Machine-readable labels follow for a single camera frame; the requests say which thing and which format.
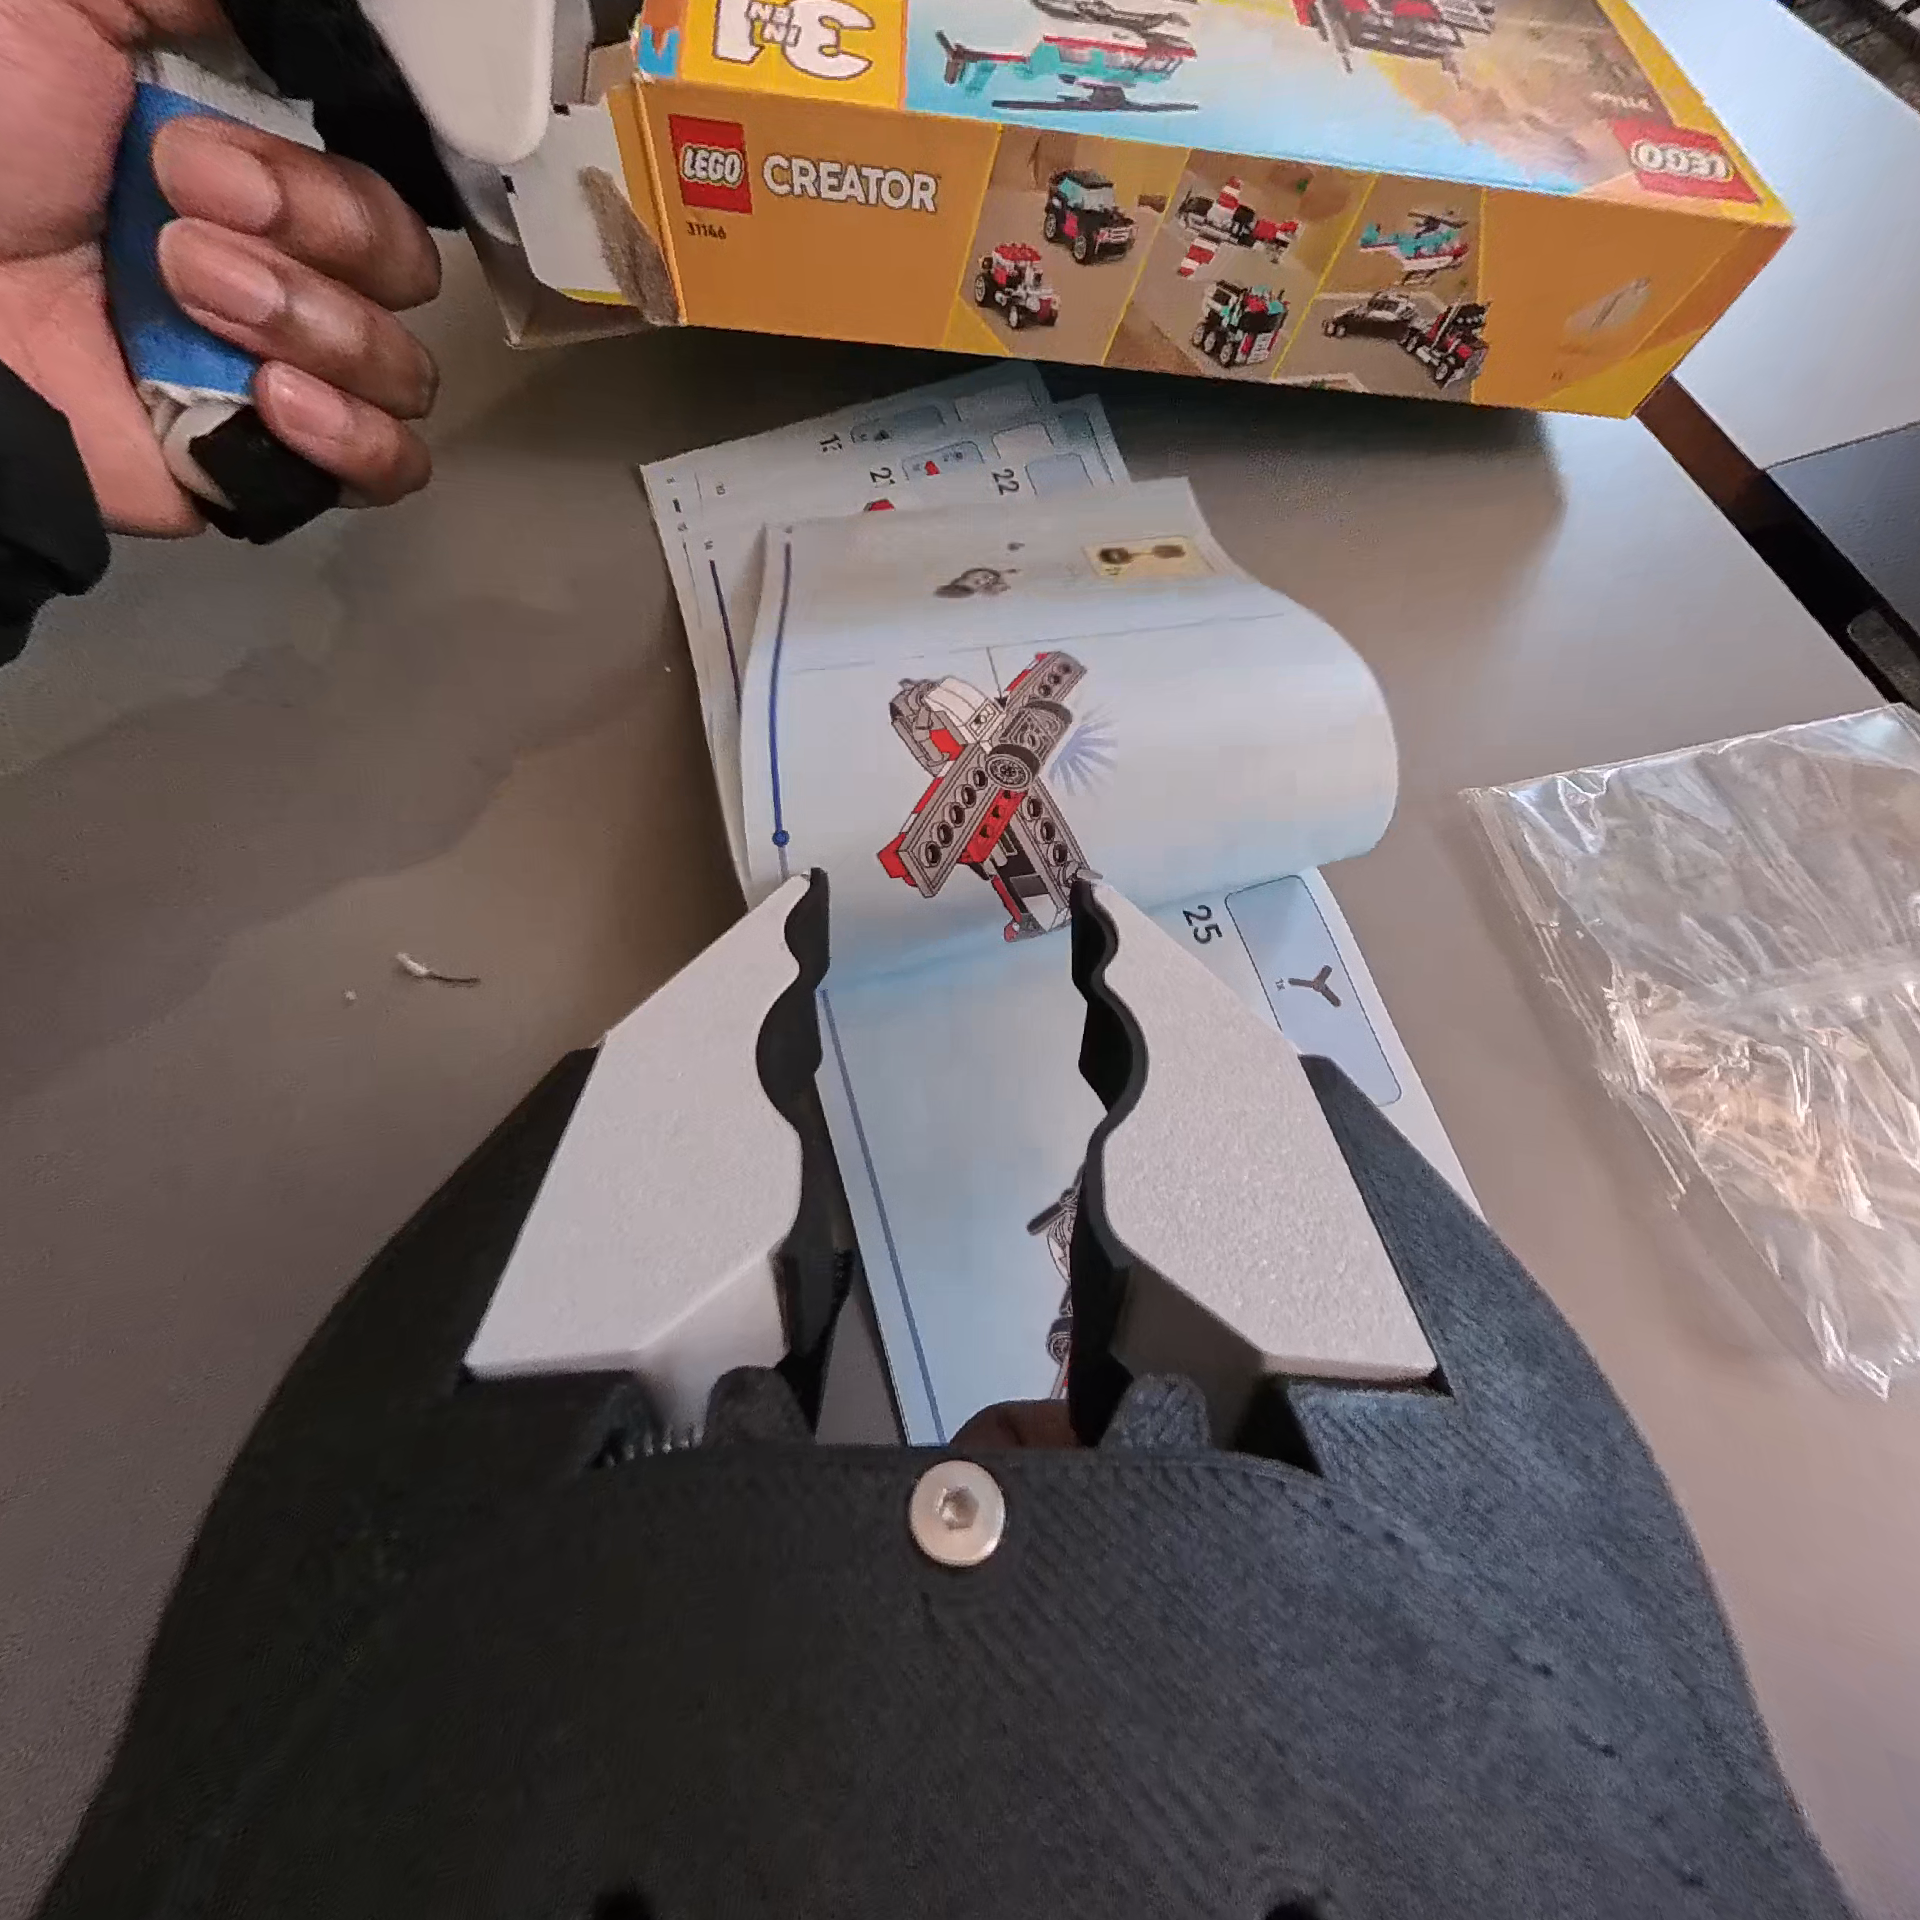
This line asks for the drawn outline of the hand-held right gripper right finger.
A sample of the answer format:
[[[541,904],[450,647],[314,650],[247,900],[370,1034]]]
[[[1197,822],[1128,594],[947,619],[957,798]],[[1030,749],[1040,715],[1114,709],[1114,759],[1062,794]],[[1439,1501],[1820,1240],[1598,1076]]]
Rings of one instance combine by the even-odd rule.
[[[1282,1382],[1430,1380],[1298,1048],[1104,880],[1072,887],[1069,948],[1101,1108],[1069,1244],[1074,1436],[1098,1445],[1143,1375],[1187,1380],[1224,1445]]]

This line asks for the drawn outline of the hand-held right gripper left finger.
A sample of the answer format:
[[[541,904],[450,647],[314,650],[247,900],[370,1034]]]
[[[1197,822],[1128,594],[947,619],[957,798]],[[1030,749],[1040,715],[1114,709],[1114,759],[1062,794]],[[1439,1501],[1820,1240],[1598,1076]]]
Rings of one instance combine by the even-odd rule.
[[[704,1429],[736,1368],[815,1412],[847,1296],[819,1112],[829,883],[775,887],[598,1042],[463,1368],[623,1375]]]

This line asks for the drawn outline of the building instruction booklet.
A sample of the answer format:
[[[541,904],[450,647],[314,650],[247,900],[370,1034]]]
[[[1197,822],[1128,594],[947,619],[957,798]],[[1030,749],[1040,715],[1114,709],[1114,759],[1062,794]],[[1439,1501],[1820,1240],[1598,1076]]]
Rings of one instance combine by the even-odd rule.
[[[959,374],[640,469],[742,891],[823,870],[823,1106],[903,1436],[1066,1392],[1107,880],[1475,1200],[1325,869],[1386,835],[1386,694],[1098,397]]]

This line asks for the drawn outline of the yellow toy brick box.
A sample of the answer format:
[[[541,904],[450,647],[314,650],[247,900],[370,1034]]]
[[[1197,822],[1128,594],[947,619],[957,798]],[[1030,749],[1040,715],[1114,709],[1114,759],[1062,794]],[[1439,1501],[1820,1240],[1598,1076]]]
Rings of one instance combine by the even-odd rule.
[[[1630,5],[640,5],[498,197],[587,328],[1611,418],[1791,235]]]

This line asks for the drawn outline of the person's left hand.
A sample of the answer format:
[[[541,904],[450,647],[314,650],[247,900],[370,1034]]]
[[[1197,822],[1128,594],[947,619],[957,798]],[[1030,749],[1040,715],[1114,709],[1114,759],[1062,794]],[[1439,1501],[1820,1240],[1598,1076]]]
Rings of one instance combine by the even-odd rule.
[[[104,530],[191,536],[114,340],[100,232],[128,116],[132,52],[226,38],[220,5],[2,5],[2,352],[68,423]],[[399,316],[440,290],[428,226],[366,164],[259,128],[165,128],[155,179],[176,216],[159,277],[187,318],[256,360],[275,437],[389,508],[431,474],[419,434],[438,371]]]

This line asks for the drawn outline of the clear plastic bag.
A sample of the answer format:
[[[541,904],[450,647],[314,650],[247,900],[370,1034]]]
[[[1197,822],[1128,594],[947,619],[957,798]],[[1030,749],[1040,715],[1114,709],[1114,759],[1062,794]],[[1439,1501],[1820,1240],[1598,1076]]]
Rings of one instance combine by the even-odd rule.
[[[1823,1384],[1915,1400],[1915,710],[1461,802],[1716,1292]]]

